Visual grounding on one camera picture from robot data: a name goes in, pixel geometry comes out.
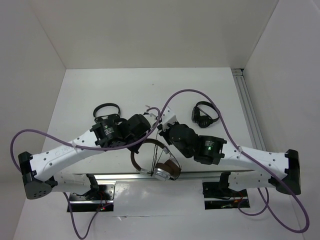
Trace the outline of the brown silver headphones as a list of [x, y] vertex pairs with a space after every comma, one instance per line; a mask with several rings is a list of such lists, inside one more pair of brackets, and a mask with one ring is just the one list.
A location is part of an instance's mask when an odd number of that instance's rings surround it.
[[[177, 158], [169, 150], [169, 148], [164, 143], [153, 138], [147, 138], [143, 142], [143, 144], [154, 145], [151, 169], [147, 170], [142, 168], [135, 159], [135, 155], [137, 153], [131, 152], [131, 164], [136, 169], [136, 171], [143, 175], [153, 176], [160, 181], [175, 181], [181, 174], [182, 166], [178, 162]], [[160, 162], [163, 153], [169, 155], [169, 158], [165, 162]]]

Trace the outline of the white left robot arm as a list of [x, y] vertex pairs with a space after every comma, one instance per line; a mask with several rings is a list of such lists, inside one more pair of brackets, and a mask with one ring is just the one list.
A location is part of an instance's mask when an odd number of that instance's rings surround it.
[[135, 114], [129, 119], [111, 114], [98, 117], [91, 129], [55, 149], [39, 154], [25, 151], [18, 156], [26, 197], [35, 200], [51, 192], [70, 192], [92, 200], [101, 191], [91, 173], [74, 174], [62, 171], [86, 158], [101, 154], [106, 148], [121, 147], [136, 151], [140, 140], [156, 122], [150, 114]]

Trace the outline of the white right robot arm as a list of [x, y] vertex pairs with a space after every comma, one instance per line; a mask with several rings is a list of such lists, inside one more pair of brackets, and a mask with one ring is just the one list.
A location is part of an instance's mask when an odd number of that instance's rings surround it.
[[218, 190], [223, 196], [249, 188], [275, 188], [286, 195], [301, 194], [300, 159], [296, 150], [268, 152], [234, 146], [229, 140], [198, 135], [186, 124], [158, 126], [159, 135], [185, 158], [202, 165], [236, 166], [245, 173], [223, 172]]

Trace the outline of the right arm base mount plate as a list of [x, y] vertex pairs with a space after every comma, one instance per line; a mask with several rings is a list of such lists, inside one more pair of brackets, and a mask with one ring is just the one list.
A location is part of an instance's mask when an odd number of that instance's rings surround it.
[[237, 209], [239, 203], [240, 208], [250, 208], [246, 190], [221, 190], [218, 182], [203, 182], [202, 187], [205, 210]]

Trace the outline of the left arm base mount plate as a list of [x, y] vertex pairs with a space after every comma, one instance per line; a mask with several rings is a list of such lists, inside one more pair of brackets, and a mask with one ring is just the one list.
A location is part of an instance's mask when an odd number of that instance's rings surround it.
[[107, 181], [99, 184], [99, 190], [93, 196], [86, 198], [76, 193], [69, 194], [71, 209], [74, 213], [113, 212], [116, 182]]

